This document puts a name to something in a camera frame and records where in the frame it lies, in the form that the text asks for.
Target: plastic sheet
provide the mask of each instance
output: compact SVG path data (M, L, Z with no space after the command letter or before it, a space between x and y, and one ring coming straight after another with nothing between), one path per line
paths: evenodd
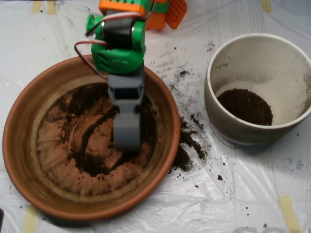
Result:
M76 56L73 44L83 38L87 15L100 13L98 0L60 0L55 9L47 2L39 10L34 4L40 3L0 1L2 131L22 89L46 68ZM311 118L273 145L237 148L213 132L203 98L208 62L234 36L277 34L311 56L311 2L188 0L187 4L177 30L167 26L162 32L147 32L145 65L170 88L188 124L184 133L197 131L185 133L188 140L182 144L192 168L172 170L150 197L126 214L74 229L29 211L1 157L0 208L5 212L1 233L282 233L287 226L277 199L285 195L292 200L302 232L311 232ZM90 53L90 47L81 50ZM197 150L191 147L194 142Z

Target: tape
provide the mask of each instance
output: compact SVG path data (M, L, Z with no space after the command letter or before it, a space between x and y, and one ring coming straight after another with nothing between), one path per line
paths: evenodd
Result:
M282 210L287 231L289 233L302 233L290 196L280 197L278 202Z
M47 1L48 15L56 15L56 1Z
M261 0L261 7L262 7L262 10L266 13L273 12L271 0Z
M35 233L37 217L38 211L32 205L27 206L23 233Z
M41 6L42 6L42 2L43 1L34 1L33 7L31 9L31 14L35 14L35 13L38 13L40 11Z

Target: red wire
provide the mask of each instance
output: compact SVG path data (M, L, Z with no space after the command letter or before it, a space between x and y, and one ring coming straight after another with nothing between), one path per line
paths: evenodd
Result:
M77 46L80 44L99 44L103 46L108 46L108 43L102 40L82 40L78 41L74 44L74 50L77 52L79 57L84 61L98 76L100 76L102 79L107 80L107 77L103 76L96 68L93 66L91 62L89 62L78 50Z

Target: orange plastic part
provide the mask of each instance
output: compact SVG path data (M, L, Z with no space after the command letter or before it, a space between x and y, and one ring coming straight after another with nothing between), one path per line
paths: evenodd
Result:
M150 17L146 22L146 30L156 29L163 30L165 27L165 14L164 13L151 13Z
M146 16L145 8L139 4L128 4L124 2L115 2L109 0L101 0L99 3L99 9L103 15L105 15L106 10L116 10L116 11L133 11L138 12L142 16Z
M172 28L176 29L187 12L185 0L171 0L170 6L165 13L165 21Z

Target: robotic arm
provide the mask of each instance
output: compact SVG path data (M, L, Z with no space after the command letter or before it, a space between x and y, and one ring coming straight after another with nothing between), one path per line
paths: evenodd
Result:
M145 24L154 0L101 0L104 16L89 15L86 36L95 40L76 43L75 50L99 76L107 80L108 94L120 113L114 118L115 147L140 151L140 112L144 89ZM95 67L77 50L77 45L92 43ZM108 78L99 71L108 73Z

